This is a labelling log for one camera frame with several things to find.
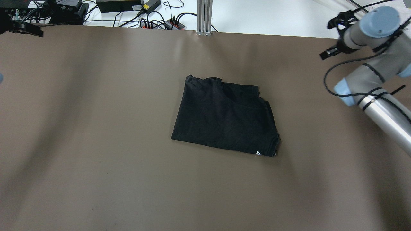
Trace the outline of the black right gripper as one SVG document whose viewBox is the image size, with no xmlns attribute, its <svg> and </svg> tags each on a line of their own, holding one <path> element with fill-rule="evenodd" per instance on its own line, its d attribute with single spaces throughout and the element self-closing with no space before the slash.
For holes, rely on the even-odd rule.
<svg viewBox="0 0 411 231">
<path fill-rule="evenodd" d="M 322 60 L 326 60 L 329 57 L 336 56 L 338 54 L 348 54 L 347 48 L 348 47 L 344 43 L 343 39 L 340 38 L 334 46 L 331 46 L 330 48 L 321 52 L 319 55 Z"/>
</svg>

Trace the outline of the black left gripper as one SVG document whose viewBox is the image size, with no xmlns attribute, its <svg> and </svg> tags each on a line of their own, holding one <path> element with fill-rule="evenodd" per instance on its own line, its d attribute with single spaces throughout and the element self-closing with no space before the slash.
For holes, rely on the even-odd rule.
<svg viewBox="0 0 411 231">
<path fill-rule="evenodd" d="M 9 18 L 1 18 L 0 34 L 2 35 L 5 32 L 19 33 L 22 35 L 34 35 L 41 38 L 44 35 L 44 32 L 37 25 L 28 22 L 15 21 Z"/>
</svg>

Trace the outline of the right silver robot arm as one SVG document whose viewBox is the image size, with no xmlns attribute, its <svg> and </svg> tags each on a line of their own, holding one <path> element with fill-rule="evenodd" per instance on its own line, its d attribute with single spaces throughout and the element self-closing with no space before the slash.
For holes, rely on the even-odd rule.
<svg viewBox="0 0 411 231">
<path fill-rule="evenodd" d="M 398 10 L 391 6 L 379 6 L 361 19 L 356 10 L 340 12 L 329 20 L 328 29 L 336 28 L 339 38 L 336 44 L 320 54 L 320 58 L 338 54 L 352 54 L 369 47 L 373 55 L 347 60 L 330 67 L 323 77 L 327 92 L 341 99 L 347 106 L 358 106 L 391 137 L 406 154 L 411 152 L 410 110 L 388 92 L 383 84 L 392 77 L 410 77 L 410 37 L 404 35 L 410 18 L 401 21 Z M 330 72 L 344 64 L 363 63 L 342 78 L 330 89 L 327 77 Z"/>
</svg>

